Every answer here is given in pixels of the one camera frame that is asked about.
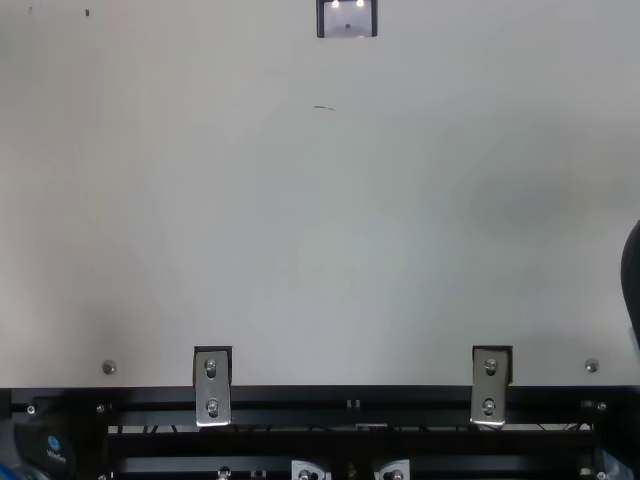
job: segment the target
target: black object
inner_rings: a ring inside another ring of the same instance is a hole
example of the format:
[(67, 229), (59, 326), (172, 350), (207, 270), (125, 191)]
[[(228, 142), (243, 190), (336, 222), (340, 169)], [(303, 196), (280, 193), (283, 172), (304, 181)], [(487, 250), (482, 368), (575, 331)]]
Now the black object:
[[(507, 423), (535, 430), (525, 432), (469, 425), (470, 387), (231, 387), (233, 425), (138, 434), (108, 434), (106, 425), (193, 425), (193, 388), (10, 393), (14, 420), (39, 423), (40, 438), (54, 431), (61, 444), (70, 442), (78, 478), (91, 480), (111, 472), (114, 479), (216, 478), (222, 467), (234, 480), (262, 470), (266, 480), (284, 480), (291, 458), (325, 461), (334, 480), (350, 479), (354, 468), (356, 480), (370, 480), (373, 461), (401, 458), (410, 460), (412, 480), (578, 479), (580, 469), (602, 471), (604, 450), (636, 473), (639, 465), (635, 387), (508, 387)], [(33, 418), (28, 405), (38, 407)], [(544, 431), (538, 423), (577, 425)]]
[(624, 245), (620, 279), (633, 332), (640, 345), (640, 222), (631, 230)]

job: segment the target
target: screw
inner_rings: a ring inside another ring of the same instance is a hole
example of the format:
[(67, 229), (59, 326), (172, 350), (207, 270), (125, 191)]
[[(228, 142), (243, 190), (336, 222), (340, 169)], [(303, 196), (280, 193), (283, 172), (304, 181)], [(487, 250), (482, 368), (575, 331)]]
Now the screw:
[(487, 398), (482, 404), (482, 411), (487, 417), (490, 417), (491, 415), (493, 415), (493, 412), (495, 412), (495, 410), (496, 410), (495, 402), (492, 399)]
[(209, 416), (211, 418), (216, 418), (218, 416), (218, 401), (215, 398), (212, 398), (207, 402), (207, 412), (209, 412)]
[(222, 467), (218, 471), (218, 478), (220, 480), (227, 480), (231, 476), (231, 469), (229, 467)]
[(584, 362), (584, 368), (589, 373), (596, 373), (600, 368), (600, 362), (597, 358), (589, 358)]
[(116, 362), (114, 362), (113, 360), (105, 360), (102, 363), (102, 371), (107, 375), (116, 373)]
[(216, 361), (213, 358), (205, 360), (204, 369), (207, 372), (207, 377), (214, 378), (216, 376)]
[(487, 371), (487, 375), (492, 376), (498, 369), (498, 362), (495, 358), (487, 358), (484, 361), (484, 368)]

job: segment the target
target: blue object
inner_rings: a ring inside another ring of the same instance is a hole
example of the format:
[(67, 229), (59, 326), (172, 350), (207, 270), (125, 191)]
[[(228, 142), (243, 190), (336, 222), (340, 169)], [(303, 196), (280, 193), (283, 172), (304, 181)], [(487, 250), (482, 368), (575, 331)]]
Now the blue object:
[(56, 452), (60, 450), (60, 442), (56, 437), (50, 436), (49, 438), (47, 438), (47, 442), (49, 442), (49, 447), (51, 448), (51, 450), (54, 450)]
[(18, 480), (18, 477), (7, 467), (0, 465), (0, 480)]

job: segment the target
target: metal bracket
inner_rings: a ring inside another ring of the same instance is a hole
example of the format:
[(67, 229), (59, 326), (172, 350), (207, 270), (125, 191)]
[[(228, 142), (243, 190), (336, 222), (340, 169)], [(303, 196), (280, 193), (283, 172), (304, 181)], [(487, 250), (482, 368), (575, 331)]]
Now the metal bracket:
[(496, 347), (473, 350), (471, 422), (502, 427), (506, 388), (511, 381), (511, 351)]
[(231, 423), (231, 393), (227, 352), (196, 352), (193, 358), (196, 424), (216, 427)]
[(409, 460), (396, 460), (381, 466), (373, 472), (376, 480), (411, 480), (411, 464)]
[(331, 480), (331, 472), (306, 460), (291, 460), (291, 480)]

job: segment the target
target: white panel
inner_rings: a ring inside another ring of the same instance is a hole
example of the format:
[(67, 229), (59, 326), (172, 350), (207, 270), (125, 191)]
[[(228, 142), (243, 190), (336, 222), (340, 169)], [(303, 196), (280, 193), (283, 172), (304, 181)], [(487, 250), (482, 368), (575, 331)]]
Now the white panel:
[(0, 0), (0, 386), (638, 383), (640, 2), (378, 13)]

